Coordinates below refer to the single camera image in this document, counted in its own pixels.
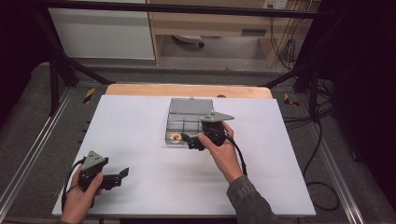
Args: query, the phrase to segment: white tabletop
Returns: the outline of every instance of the white tabletop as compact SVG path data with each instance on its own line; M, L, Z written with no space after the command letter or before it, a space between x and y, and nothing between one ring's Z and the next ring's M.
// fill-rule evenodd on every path
M105 175L130 173L96 197L91 215L107 217L231 217L228 183L207 150L165 144L168 96L104 95L76 157L109 157ZM248 178L280 216L315 215L276 100L210 98L228 123ZM60 198L52 214L61 215Z

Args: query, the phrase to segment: gray sleeve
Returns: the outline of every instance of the gray sleeve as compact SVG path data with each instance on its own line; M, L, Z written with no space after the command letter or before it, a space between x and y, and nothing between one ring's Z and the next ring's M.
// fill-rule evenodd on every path
M238 224L281 223L247 176L236 179L228 188L227 196L235 209Z

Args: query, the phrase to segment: black metal frame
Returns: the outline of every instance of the black metal frame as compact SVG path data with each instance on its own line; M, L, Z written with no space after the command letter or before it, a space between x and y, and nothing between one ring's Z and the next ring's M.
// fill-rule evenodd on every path
M166 13L193 13L193 14L214 14L214 15L235 15L252 17L273 17L273 18L301 18L301 19L320 19L327 20L336 18L335 14L313 11L292 11L276 9L257 9L257 8L236 8L236 7L203 7L203 6L183 6L183 5L159 5L159 4L136 4L136 3L108 3L108 2L85 2L85 1L64 1L64 0L35 0L32 1L32 14L41 31L45 34L50 46L52 60L50 62L51 75L51 114L59 105L58 73L63 78L66 86L76 86L78 79L72 67L99 81L102 84L111 84L114 81L107 80L95 74L93 71L84 67L69 58L62 48L61 43L49 28L44 19L43 8L73 8L90 10L115 10L115 11L143 11L143 12L166 12ZM303 68L295 68L285 76L269 82L263 87L272 88L289 77L297 76Z

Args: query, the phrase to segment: floor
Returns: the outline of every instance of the floor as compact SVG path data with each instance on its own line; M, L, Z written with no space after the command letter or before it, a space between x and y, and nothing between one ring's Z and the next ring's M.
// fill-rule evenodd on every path
M287 72L281 64L274 68L265 65L264 57L257 50L257 40L205 37L204 41L205 47L200 49L194 45L180 43L168 36L165 39L163 61L160 65L141 61L82 61L101 76L124 83L257 86ZM40 135L41 129L50 121L48 70L46 65L35 69L25 93L14 107L7 123L1 127L0 193L3 196L0 200L0 215L5 216L3 223L54 223L56 217L50 213L57 199L56 194L62 187L64 176L77 155L80 142L84 138L84 130L89 128L87 121L91 120L100 95L106 91L106 86L78 73L81 81L76 88L62 88L64 92L70 94L69 100L63 107L62 115L56 120L56 125L50 130L50 135L46 136L46 141L38 146L39 153L31 157L34 159L30 166L21 166L26 162L26 155L32 153L32 146L37 145L36 138ZM291 78L271 89L284 118L306 116L304 102L307 97L303 93L294 94L292 90L294 81L295 79ZM92 87L96 88L92 99L88 104L83 104L88 89ZM294 104L285 104L285 93ZM365 164L352 160L351 151L337 124L337 118L329 115L321 120L321 124L323 133L321 145L330 149L364 223L396 223L395 212ZM308 123L289 131L290 141L302 170L317 145L315 127ZM20 168L26 169L27 175L22 176L19 185L10 185ZM313 159L306 180L321 181L333 187L334 182L329 175L329 168L322 153ZM13 189L15 195L6 200L5 192ZM314 203L324 207L335 205L335 197L327 189L315 186L309 190ZM5 201L12 204L6 207ZM317 209L317 213L315 217L299 220L284 217L282 219L287 223L361 223L359 220L353 222L348 218L344 204L335 211ZM118 223L118 221L106 220L106 223Z

